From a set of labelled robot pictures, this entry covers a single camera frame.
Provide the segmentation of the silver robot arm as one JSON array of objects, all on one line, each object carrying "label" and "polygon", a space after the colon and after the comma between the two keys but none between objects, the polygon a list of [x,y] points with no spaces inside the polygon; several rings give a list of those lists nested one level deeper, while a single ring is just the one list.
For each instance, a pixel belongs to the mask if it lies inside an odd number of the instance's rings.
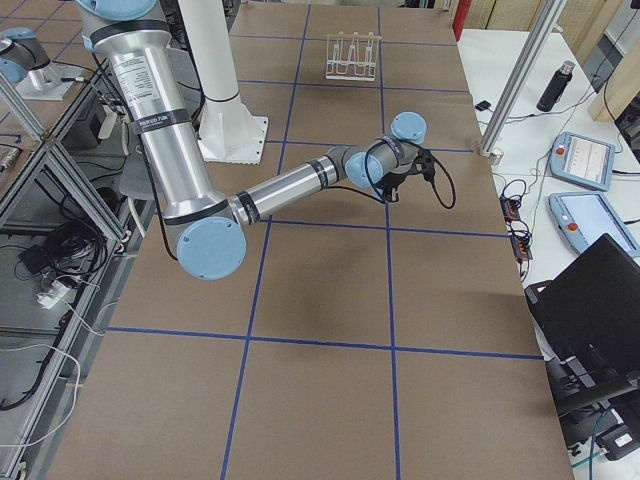
[{"label": "silver robot arm", "polygon": [[245,226],[343,179],[382,192],[388,178],[409,173],[423,150],[424,118],[403,112],[369,147],[335,147],[226,196],[214,188],[207,163],[258,162],[268,121],[251,114],[241,100],[221,3],[180,3],[205,97],[199,122],[192,120],[175,78],[170,29],[158,2],[82,1],[78,8],[85,46],[109,61],[159,180],[166,201],[163,222],[178,262],[195,278],[218,280],[241,265]]},{"label": "silver robot arm", "polygon": [[25,100],[62,101],[70,85],[26,27],[1,32],[1,74]]}]

